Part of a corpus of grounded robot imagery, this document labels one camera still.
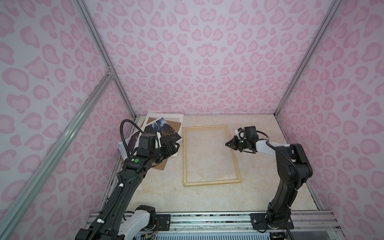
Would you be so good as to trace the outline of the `dark landscape photo print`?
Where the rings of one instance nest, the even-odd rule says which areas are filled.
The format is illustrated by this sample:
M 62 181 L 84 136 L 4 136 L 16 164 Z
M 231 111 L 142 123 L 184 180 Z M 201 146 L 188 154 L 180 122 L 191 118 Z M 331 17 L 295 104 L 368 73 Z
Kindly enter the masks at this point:
M 130 123 L 136 132 L 124 139 L 124 125 Z M 160 164 L 175 155 L 180 148 L 182 137 L 163 118 L 157 119 L 144 129 L 140 129 L 133 121 L 125 119 L 120 124 L 121 142 L 118 149 L 123 160 L 130 156 L 153 157 L 155 164 Z

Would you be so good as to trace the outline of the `white mat board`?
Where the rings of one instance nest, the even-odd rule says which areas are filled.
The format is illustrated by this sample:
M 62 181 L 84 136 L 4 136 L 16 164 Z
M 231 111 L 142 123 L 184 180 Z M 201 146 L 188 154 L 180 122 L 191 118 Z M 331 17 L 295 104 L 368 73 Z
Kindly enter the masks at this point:
M 156 148 L 173 142 L 178 149 L 182 142 L 183 114 L 161 114 L 148 113 L 144 118 L 141 129 L 145 133 L 151 133 L 156 136 Z

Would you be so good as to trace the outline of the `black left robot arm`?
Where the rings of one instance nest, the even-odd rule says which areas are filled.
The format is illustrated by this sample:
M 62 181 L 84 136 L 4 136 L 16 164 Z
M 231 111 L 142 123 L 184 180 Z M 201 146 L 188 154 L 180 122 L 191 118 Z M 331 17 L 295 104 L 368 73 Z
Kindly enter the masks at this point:
M 118 184 L 110 199 L 88 229 L 80 229 L 76 240 L 117 240 L 125 211 L 142 180 L 154 163 L 159 164 L 176 154 L 180 144 L 169 140 L 156 148 L 157 136 L 144 133 L 136 154 L 128 156 L 118 173 Z

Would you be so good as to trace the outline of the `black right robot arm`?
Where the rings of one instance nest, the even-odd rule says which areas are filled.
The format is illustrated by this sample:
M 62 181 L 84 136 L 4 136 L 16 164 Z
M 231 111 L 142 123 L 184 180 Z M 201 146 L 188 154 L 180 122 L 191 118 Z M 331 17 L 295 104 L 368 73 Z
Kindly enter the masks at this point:
M 271 229 L 286 225 L 299 189 L 313 175 L 303 146 L 300 144 L 283 145 L 269 139 L 240 139 L 237 136 L 227 142 L 226 146 L 239 152 L 276 156 L 280 182 L 262 223 Z

